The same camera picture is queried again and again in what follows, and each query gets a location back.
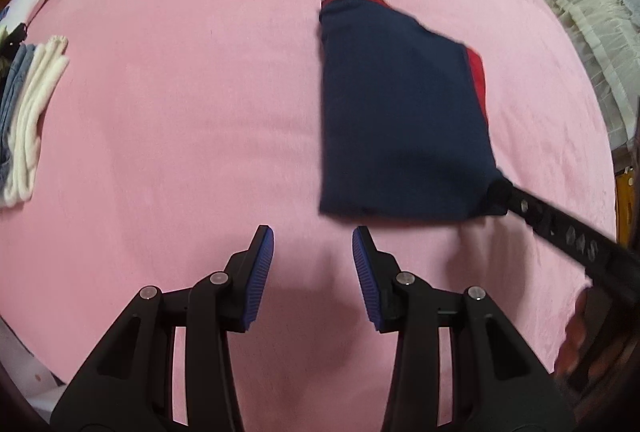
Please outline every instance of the folded navy shirt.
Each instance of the folded navy shirt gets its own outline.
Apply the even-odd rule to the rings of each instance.
[[[384,0],[321,0],[322,194],[339,216],[463,221],[495,165],[480,57]]]

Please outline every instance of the cream knit garment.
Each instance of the cream knit garment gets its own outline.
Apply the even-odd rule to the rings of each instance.
[[[9,128],[12,164],[0,200],[4,206],[12,207],[20,201],[27,201],[33,194],[40,157],[38,119],[69,63],[68,57],[62,54],[66,43],[66,37],[56,35],[46,44],[39,44],[33,54]]]

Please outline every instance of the pink blanket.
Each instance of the pink blanket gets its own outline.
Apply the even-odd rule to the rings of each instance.
[[[613,235],[604,122],[545,2],[388,1],[482,55],[505,174]],[[70,65],[44,120],[33,200],[0,212],[0,314],[62,379],[140,287],[193,285],[268,223],[262,306],[249,333],[230,337],[246,429],[380,430],[396,337],[367,320],[351,256],[359,221],[318,215],[318,10],[49,0],[34,18],[30,40],[66,35]],[[484,286],[552,368],[584,274],[522,221],[372,235],[434,287]]]

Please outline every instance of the pink fabric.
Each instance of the pink fabric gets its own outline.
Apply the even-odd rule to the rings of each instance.
[[[505,174],[613,235],[604,122],[545,2],[388,2],[482,55]],[[70,65],[33,200],[0,213],[0,314],[64,380],[140,287],[193,285],[268,223],[262,306],[230,338],[247,430],[380,429],[396,337],[367,320],[359,221],[318,215],[318,11],[319,0],[49,0],[33,20],[30,41],[69,38]],[[372,234],[434,287],[484,286],[552,367],[584,274],[522,221]]]

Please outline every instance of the metal rivet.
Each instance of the metal rivet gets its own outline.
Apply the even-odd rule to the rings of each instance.
[[[211,274],[209,282],[211,284],[225,284],[229,280],[229,276],[224,271],[217,271]]]
[[[584,238],[584,234],[578,237],[578,240],[575,243],[575,247],[580,253],[584,253],[584,245],[586,244],[586,241],[587,240]]]
[[[596,260],[596,255],[598,255],[598,244],[596,241],[592,241],[589,243],[589,250],[587,250],[587,257],[591,262]]]
[[[486,291],[482,289],[480,286],[472,286],[468,290],[466,290],[469,297],[475,300],[482,300],[486,297]]]
[[[575,228],[569,227],[566,231],[566,243],[572,245],[575,242]]]
[[[140,290],[140,297],[149,300],[158,294],[158,288],[155,286],[145,286]]]
[[[415,275],[408,271],[401,271],[396,275],[396,281],[398,281],[400,284],[408,286],[415,282]]]

